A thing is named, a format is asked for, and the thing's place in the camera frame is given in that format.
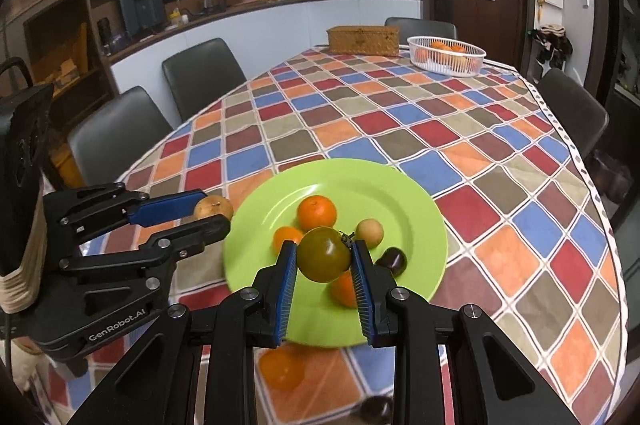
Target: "colorful patterned tablecloth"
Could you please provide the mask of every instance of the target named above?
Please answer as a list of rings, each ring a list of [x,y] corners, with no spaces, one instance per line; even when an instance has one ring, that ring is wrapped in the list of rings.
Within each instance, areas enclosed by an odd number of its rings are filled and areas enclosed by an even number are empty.
[[[580,423],[604,421],[626,351],[616,245],[575,146],[515,71],[492,64],[476,78],[451,78],[414,68],[406,52],[385,58],[310,50],[191,119],[125,180],[152,197],[202,188],[238,208],[275,174],[335,157],[388,164],[419,183],[442,212],[449,239],[432,302],[484,308]],[[173,225],[123,227],[92,242],[89,253],[135,248]],[[213,245],[178,263],[172,301],[199,309],[228,295],[221,251]],[[143,331],[92,354],[84,378],[65,383],[53,368],[44,370],[62,421]],[[261,423],[353,423],[349,414],[364,397],[392,390],[393,349],[284,347],[305,362],[305,380],[285,393],[257,374]],[[441,360],[453,423],[443,349]]]

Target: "basket of oranges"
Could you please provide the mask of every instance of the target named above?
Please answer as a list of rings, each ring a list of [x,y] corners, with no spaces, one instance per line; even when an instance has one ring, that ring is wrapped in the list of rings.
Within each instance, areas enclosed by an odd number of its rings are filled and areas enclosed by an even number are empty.
[[[411,63],[425,71],[458,78],[477,76],[486,52],[482,49],[441,37],[409,37]]]

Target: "table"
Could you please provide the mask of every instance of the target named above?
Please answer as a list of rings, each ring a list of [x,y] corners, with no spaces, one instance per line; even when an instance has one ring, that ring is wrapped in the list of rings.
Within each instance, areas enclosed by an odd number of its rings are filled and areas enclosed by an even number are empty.
[[[480,305],[582,424],[604,421],[626,351],[613,233],[575,146],[514,69],[493,63],[476,78],[451,78],[414,68],[404,51],[385,58],[316,48],[199,113],[125,180],[152,197],[202,188],[238,208],[275,174],[335,157],[397,167],[425,188],[446,220],[449,243],[432,302]],[[135,248],[174,224],[120,228],[92,242],[89,253]],[[179,262],[171,300],[199,309],[228,295],[221,252],[219,243]],[[65,384],[53,369],[44,373],[63,421],[142,332],[92,354],[84,378]],[[285,347],[305,361],[305,381],[282,393],[257,376],[261,423],[352,423],[348,414],[364,397],[392,390],[392,349]],[[441,361],[452,423],[442,349]],[[202,412],[200,393],[200,423]]]

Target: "plate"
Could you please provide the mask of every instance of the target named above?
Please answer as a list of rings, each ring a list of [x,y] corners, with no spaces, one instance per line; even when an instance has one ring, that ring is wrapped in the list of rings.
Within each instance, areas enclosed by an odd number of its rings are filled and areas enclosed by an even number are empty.
[[[447,233],[431,196],[393,166],[341,158],[285,170],[244,200],[225,239],[225,276],[231,291],[251,286],[260,268],[275,264],[273,232],[295,226],[298,204],[314,194],[334,202],[338,212],[334,228],[344,233],[351,233],[368,217],[379,220],[385,238],[372,250],[373,260],[389,246],[401,248],[408,263],[396,282],[427,300],[433,296],[447,263]],[[366,342],[358,311],[338,306],[329,294],[329,284],[312,282],[300,271],[286,338],[318,347]]]

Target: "chair backrest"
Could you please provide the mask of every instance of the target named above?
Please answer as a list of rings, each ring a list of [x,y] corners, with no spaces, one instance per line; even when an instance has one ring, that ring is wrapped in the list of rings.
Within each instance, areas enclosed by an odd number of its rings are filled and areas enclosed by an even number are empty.
[[[158,106],[137,85],[75,127],[68,141],[86,185],[111,183],[171,132]]]
[[[406,44],[409,37],[443,37],[458,40],[458,30],[453,24],[437,20],[411,19],[406,17],[389,17],[385,26],[400,28],[400,43]]]
[[[574,141],[580,156],[586,157],[607,128],[607,111],[560,69],[549,69],[537,87],[546,105]]]
[[[208,40],[162,63],[178,112],[185,121],[246,81],[223,39]]]

